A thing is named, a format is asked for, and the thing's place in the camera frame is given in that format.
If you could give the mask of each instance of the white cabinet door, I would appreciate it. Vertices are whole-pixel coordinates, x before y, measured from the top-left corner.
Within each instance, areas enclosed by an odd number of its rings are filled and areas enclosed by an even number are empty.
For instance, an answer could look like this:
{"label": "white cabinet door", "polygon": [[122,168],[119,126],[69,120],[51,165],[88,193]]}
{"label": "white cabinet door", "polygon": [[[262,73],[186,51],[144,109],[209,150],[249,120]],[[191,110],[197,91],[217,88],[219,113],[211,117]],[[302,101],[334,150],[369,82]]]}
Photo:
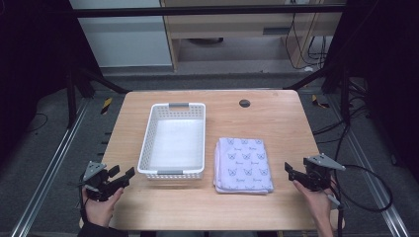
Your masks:
{"label": "white cabinet door", "polygon": [[[158,0],[70,0],[73,9],[160,7]],[[80,18],[99,66],[171,66],[162,17]]]}

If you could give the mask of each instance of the metal frame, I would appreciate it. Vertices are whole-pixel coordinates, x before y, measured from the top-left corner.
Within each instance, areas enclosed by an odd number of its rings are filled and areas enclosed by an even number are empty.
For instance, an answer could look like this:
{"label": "metal frame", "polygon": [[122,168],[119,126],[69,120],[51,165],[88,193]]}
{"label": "metal frame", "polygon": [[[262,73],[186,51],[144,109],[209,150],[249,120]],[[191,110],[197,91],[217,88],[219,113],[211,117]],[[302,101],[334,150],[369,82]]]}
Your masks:
{"label": "metal frame", "polygon": [[76,9],[72,11],[51,11],[55,17],[103,18],[103,17],[150,17],[185,15],[225,14],[273,14],[273,13],[332,13],[356,10],[363,6],[346,4],[301,4],[301,5],[246,5],[246,6],[204,6],[204,7],[156,7],[122,9]]}
{"label": "metal frame", "polygon": [[25,209],[25,212],[22,214],[18,223],[12,230],[12,237],[24,237],[27,236],[32,224],[37,217],[38,212],[41,209],[43,201],[48,194],[49,188],[51,187],[53,180],[58,173],[59,167],[61,166],[62,161],[64,160],[65,154],[70,147],[71,142],[78,130],[78,127],[81,121],[84,119],[86,114],[90,99],[82,99],[80,109],[78,111],[78,117],[74,125],[71,128],[67,128],[61,143],[59,144],[57,150],[55,151],[54,156],[49,162],[48,167],[46,168],[45,174],[43,175],[34,195],[31,198],[28,206]]}

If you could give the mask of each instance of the gray floor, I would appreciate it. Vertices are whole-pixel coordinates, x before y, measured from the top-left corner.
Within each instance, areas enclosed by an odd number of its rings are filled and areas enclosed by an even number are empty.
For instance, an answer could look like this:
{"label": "gray floor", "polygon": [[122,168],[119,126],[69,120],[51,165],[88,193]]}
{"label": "gray floor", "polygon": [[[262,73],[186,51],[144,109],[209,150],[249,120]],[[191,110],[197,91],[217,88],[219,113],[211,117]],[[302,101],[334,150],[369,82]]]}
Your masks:
{"label": "gray floor", "polygon": [[[295,70],[288,61],[284,46],[278,39],[225,39],[223,43],[196,43],[184,40],[177,72],[144,73],[138,76],[110,76],[109,79],[132,90],[184,90],[184,89],[241,89],[282,88],[299,81],[308,72]],[[317,130],[338,120],[333,109],[315,106],[309,91],[318,91],[317,80],[300,92],[301,102],[312,130]],[[32,224],[31,233],[40,236],[74,236],[78,231],[79,213],[75,208],[77,190],[68,185],[75,183],[88,161],[101,161],[106,141],[118,117],[124,95],[96,85],[94,99],[88,103],[86,114],[74,139],[54,176],[51,187]],[[100,115],[104,101],[113,98],[110,109]],[[325,101],[333,104],[336,95]],[[354,101],[354,109],[362,101]],[[13,162],[0,172],[0,233],[8,236],[25,211],[37,189],[49,162],[58,147],[67,125],[65,91],[59,91],[39,102],[38,113],[17,149]],[[419,236],[419,186],[404,167],[392,166],[390,154],[364,111],[352,119],[351,131],[356,134],[363,152],[374,171],[381,175],[394,194],[394,207],[410,236]],[[336,139],[343,126],[315,136],[317,142]],[[318,143],[319,150],[334,156],[337,142]],[[347,136],[342,143],[338,161],[357,164],[357,155]],[[347,170],[339,173],[343,189],[356,201],[376,207],[376,200],[362,172]],[[350,202],[345,211],[344,236],[393,236],[385,214],[362,210]],[[285,232],[285,236],[301,236],[301,232]]]}

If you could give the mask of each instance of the lavender towel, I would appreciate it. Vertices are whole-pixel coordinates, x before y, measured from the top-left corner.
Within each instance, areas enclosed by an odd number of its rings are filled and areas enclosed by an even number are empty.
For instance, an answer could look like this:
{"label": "lavender towel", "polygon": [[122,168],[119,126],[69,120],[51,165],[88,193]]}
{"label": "lavender towel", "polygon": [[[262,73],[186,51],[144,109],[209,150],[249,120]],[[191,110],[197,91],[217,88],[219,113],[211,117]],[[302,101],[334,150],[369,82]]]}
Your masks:
{"label": "lavender towel", "polygon": [[274,189],[261,139],[220,138],[214,173],[213,184],[220,193],[267,194]]}

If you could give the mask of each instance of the wooden table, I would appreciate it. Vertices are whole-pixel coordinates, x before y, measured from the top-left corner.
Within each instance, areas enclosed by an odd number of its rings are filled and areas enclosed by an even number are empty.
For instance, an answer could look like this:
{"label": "wooden table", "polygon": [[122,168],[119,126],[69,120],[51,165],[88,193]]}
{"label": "wooden table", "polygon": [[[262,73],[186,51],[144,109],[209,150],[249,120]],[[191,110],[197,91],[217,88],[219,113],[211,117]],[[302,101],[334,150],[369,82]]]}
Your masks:
{"label": "wooden table", "polygon": [[[249,108],[239,106],[249,100]],[[206,168],[195,181],[148,181],[136,173],[117,203],[112,226],[125,230],[309,230],[315,226],[284,163],[304,171],[302,158],[318,154],[295,91],[131,92],[121,108],[103,163],[122,172],[137,167],[153,104],[197,102],[207,106]],[[215,191],[213,152],[220,137],[265,142],[274,192],[265,196]]]}

